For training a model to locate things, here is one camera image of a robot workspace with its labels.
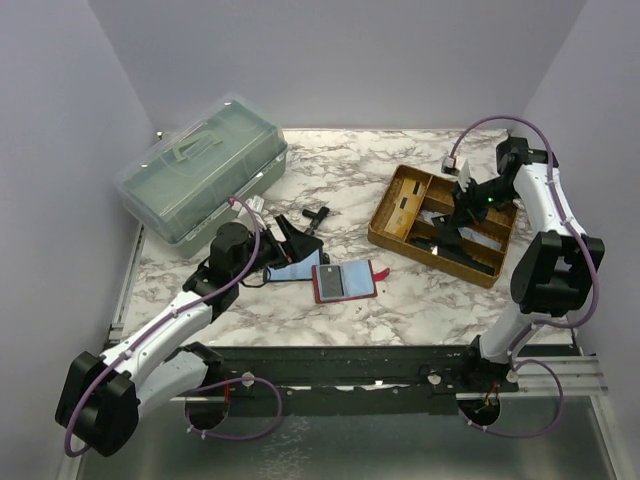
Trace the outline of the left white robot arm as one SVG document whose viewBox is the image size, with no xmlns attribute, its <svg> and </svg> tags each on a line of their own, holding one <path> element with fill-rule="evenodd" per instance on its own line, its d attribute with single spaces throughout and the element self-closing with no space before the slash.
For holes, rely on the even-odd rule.
<svg viewBox="0 0 640 480">
<path fill-rule="evenodd" d="M 247 276 L 301 262 L 323 246 L 282 215 L 276 224 L 283 240 L 259 224 L 221 225 L 207 259 L 158 316 L 101 354 L 83 352 L 73 360 L 55 412 L 65 429 L 68 456 L 83 453 L 73 448 L 74 438 L 83 441 L 84 450 L 110 456 L 128 442 L 144 416 L 172 397 L 191 390 L 209 395 L 220 387 L 216 355 L 185 340 L 233 304 Z"/>
</svg>

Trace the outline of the black leather card holder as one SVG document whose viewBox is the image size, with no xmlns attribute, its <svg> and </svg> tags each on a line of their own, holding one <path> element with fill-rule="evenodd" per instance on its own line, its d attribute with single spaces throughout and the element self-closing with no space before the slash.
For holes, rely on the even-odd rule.
<svg viewBox="0 0 640 480">
<path fill-rule="evenodd" d="M 312 267 L 329 263 L 329 255 L 318 249 L 300 262 L 278 269 L 266 268 L 263 272 L 263 281 L 265 283 L 311 281 Z"/>
</svg>

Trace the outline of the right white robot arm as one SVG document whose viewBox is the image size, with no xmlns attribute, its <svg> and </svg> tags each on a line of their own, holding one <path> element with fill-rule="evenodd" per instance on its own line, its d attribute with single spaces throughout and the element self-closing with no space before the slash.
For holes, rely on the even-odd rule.
<svg viewBox="0 0 640 480">
<path fill-rule="evenodd" d="M 603 241 L 588 236 L 573 219 L 554 154 L 530 148 L 524 138 L 509 137 L 497 146 L 496 163 L 496 177 L 479 183 L 466 164 L 445 157 L 442 171 L 456 178 L 454 210 L 433 220 L 437 252 L 476 270 L 482 267 L 463 249 L 461 231 L 480 225 L 490 208 L 520 200 L 534 234 L 511 277 L 511 304 L 480 336 L 481 357 L 460 367 L 462 384 L 474 392 L 494 383 L 492 363 L 509 363 L 535 329 L 565 329 L 569 325 L 562 317 L 596 299 L 596 274 L 605 253 Z"/>
</svg>

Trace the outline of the red leather card holder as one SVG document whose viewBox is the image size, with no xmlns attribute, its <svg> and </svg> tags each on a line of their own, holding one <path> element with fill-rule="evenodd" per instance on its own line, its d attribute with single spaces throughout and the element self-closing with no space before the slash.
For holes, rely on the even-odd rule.
<svg viewBox="0 0 640 480">
<path fill-rule="evenodd" d="M 329 304 L 375 298 L 377 283 L 389 276 L 390 269 L 375 272 L 370 260 L 357 260 L 314 265 L 311 274 L 315 302 Z"/>
</svg>

